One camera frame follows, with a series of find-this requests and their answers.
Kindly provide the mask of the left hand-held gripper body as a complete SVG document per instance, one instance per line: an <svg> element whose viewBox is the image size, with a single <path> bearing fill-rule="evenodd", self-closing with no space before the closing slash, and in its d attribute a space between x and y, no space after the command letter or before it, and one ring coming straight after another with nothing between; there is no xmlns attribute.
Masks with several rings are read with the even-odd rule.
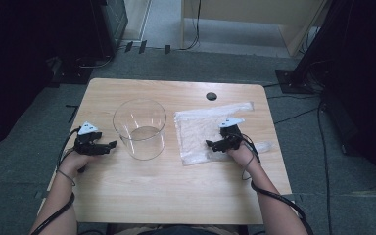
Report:
<svg viewBox="0 0 376 235"><path fill-rule="evenodd" d="M80 155L97 156L109 153L107 144L97 144L94 139L94 133L100 132L99 129L86 121L78 130L77 137L74 140L74 150Z"/></svg>

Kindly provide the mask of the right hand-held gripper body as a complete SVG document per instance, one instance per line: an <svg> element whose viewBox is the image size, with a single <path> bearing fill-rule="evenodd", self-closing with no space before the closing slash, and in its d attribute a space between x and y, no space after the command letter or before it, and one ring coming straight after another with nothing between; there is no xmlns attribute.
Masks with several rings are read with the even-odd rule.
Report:
<svg viewBox="0 0 376 235"><path fill-rule="evenodd" d="M227 128L228 136L223 139L225 141L226 150L238 149L242 140L243 135L238 127L239 123L244 122L243 118L228 117L223 123L219 125L220 128Z"/></svg>

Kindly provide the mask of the clear plastic bag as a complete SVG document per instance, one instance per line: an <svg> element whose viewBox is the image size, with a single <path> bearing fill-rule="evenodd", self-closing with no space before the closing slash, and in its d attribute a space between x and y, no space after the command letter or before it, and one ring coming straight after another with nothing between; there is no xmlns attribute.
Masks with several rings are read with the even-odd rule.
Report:
<svg viewBox="0 0 376 235"><path fill-rule="evenodd" d="M253 102L234 103L207 109L180 111L174 114L176 136L182 164L198 165L229 160L224 152L214 152L206 141L222 140L219 125L239 112L252 112Z"/></svg>

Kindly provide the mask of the clear round container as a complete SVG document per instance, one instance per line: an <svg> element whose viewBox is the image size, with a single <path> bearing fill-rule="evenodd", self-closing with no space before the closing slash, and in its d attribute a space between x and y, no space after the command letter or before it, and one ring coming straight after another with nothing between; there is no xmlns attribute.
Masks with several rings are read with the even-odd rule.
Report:
<svg viewBox="0 0 376 235"><path fill-rule="evenodd" d="M151 99L122 103L113 117L114 129L129 155L139 161L157 157L165 148L164 107Z"/></svg>

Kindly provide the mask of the person's left hand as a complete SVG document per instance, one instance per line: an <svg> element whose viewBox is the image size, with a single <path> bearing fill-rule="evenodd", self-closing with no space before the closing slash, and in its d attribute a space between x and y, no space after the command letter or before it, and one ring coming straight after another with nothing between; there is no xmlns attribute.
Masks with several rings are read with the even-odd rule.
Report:
<svg viewBox="0 0 376 235"><path fill-rule="evenodd" d="M75 179L78 171L88 163L95 161L92 156L80 155L77 152L71 152L61 162L58 171L64 173L71 179Z"/></svg>

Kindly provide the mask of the person's right hand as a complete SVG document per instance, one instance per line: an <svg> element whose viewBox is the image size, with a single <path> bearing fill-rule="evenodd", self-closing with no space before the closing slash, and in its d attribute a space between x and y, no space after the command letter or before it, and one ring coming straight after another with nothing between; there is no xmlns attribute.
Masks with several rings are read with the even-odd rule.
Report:
<svg viewBox="0 0 376 235"><path fill-rule="evenodd" d="M245 142L242 142L238 149L229 149L227 153L248 173L253 173L261 169L257 157Z"/></svg>

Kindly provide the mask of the thin grey wrist band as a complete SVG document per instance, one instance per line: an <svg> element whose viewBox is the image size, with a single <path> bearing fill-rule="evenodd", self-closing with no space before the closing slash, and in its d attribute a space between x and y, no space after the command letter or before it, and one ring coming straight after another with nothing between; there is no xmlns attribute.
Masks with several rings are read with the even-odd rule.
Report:
<svg viewBox="0 0 376 235"><path fill-rule="evenodd" d="M75 187L75 186L76 186L74 180L73 180L71 177L69 177L67 174L61 172L59 169L57 169L56 172L57 172L57 173L60 173L62 176L64 176L66 179L68 179L68 180L71 182L71 186L72 186L72 187Z"/></svg>

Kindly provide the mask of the dark grey cabinet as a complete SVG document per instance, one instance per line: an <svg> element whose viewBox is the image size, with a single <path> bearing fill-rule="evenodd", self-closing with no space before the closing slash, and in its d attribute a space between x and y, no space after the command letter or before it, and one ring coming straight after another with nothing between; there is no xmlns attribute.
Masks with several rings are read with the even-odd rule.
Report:
<svg viewBox="0 0 376 235"><path fill-rule="evenodd" d="M98 55L100 58L111 58L118 50L128 23L124 0L89 1Z"/></svg>

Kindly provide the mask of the light wooden furniture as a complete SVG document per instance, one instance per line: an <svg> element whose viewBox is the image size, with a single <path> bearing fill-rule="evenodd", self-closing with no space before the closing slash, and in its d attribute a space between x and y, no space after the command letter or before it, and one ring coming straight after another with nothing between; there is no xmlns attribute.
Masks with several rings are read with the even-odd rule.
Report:
<svg viewBox="0 0 376 235"><path fill-rule="evenodd" d="M322 18L329 0L180 0L180 45L185 19L276 24L290 56L296 56L310 29Z"/></svg>

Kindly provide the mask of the black stand base plate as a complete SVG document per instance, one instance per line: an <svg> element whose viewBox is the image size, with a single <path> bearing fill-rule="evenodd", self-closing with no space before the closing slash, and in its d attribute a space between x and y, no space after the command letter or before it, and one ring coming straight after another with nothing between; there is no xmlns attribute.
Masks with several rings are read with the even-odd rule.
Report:
<svg viewBox="0 0 376 235"><path fill-rule="evenodd" d="M296 80L292 70L276 70L275 74L284 94L313 94L304 82Z"/></svg>

